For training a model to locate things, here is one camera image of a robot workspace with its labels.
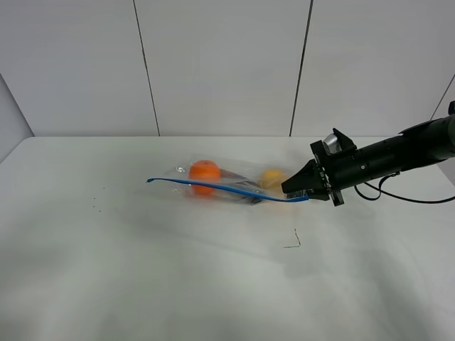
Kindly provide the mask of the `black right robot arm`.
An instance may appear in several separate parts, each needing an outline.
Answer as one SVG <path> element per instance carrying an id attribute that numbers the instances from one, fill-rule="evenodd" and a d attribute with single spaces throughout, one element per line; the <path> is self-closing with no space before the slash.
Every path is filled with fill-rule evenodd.
<path id="1" fill-rule="evenodd" d="M 339 206 L 344 203 L 341 191 L 346 188 L 453 158 L 454 116 L 418 124 L 363 148 L 333 129 L 310 147 L 314 158 L 282 183 L 282 191 L 289 197 L 303 193 Z"/>

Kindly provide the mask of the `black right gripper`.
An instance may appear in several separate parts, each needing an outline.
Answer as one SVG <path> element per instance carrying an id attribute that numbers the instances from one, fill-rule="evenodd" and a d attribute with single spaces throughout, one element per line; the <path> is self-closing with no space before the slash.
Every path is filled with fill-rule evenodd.
<path id="1" fill-rule="evenodd" d="M 336 128 L 333 128 L 332 133 L 338 137 L 341 151 L 328 155 L 324 149 L 323 140 L 312 143 L 311 151 L 315 160 L 308 161 L 300 171 L 282 183 L 283 193 L 304 191 L 310 200 L 331 199 L 336 207 L 344 203 L 340 173 L 347 166 L 348 160 L 354 157 L 358 148 L 352 139 Z"/>

